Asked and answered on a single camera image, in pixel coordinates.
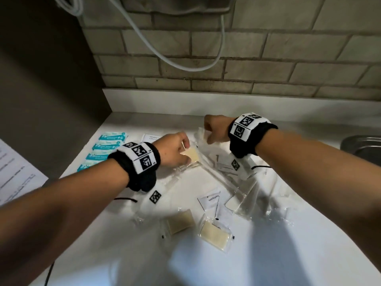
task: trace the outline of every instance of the person's left hand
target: person's left hand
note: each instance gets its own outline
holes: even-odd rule
[[[178,167],[180,165],[187,165],[191,163],[191,158],[180,154],[185,149],[189,148],[189,139],[185,132],[166,134],[162,138],[153,142],[152,144],[157,148],[160,154],[160,165],[166,167]]]

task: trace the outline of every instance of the person's right hand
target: person's right hand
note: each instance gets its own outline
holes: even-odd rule
[[[204,117],[204,128],[212,132],[208,137],[207,143],[229,141],[227,129],[236,117],[228,117],[225,115],[206,115]]]

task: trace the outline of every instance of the hand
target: hand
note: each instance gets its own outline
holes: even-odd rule
[[[227,129],[236,117],[228,117],[225,115],[206,115],[204,117],[204,128],[212,132],[208,137],[207,143],[229,141]]]
[[[190,157],[180,154],[185,150],[181,142],[185,148],[189,148],[189,139],[183,131],[166,134],[152,143],[160,153],[160,165],[178,167],[191,163]]]

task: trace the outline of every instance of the forearm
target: forearm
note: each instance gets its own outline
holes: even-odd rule
[[[309,204],[381,269],[381,167],[318,141],[271,129],[255,148]]]
[[[0,208],[0,284],[30,283],[128,181],[128,174],[110,159]]]

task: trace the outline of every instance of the qr code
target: qr code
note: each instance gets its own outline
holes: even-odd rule
[[[242,119],[239,123],[242,124],[243,126],[248,126],[250,123],[252,123],[254,119],[246,116],[244,119]]]
[[[236,137],[241,138],[244,132],[245,132],[245,128],[240,125],[237,125],[236,130],[234,131],[234,135]]]
[[[146,151],[146,150],[144,149],[144,147],[142,147],[141,145],[132,148],[132,151],[133,151],[138,157],[141,157],[141,156],[143,156],[143,155],[145,155],[145,154],[147,153],[147,151]]]
[[[140,159],[140,164],[142,165],[143,171],[152,166],[152,162],[149,156]]]
[[[152,196],[149,198],[149,200],[151,202],[153,202],[154,204],[157,203],[157,201],[160,199],[160,197],[162,196],[162,194],[160,194],[158,191],[155,191]]]
[[[123,146],[125,146],[127,148],[131,148],[131,147],[136,146],[136,145],[138,145],[138,144],[131,141],[129,143],[124,144]]]
[[[254,119],[261,118],[261,116],[256,115],[256,114],[250,114],[249,116],[252,117],[252,118],[254,118]]]
[[[238,171],[238,169],[240,168],[240,165],[235,159],[232,161],[232,166],[236,171]]]

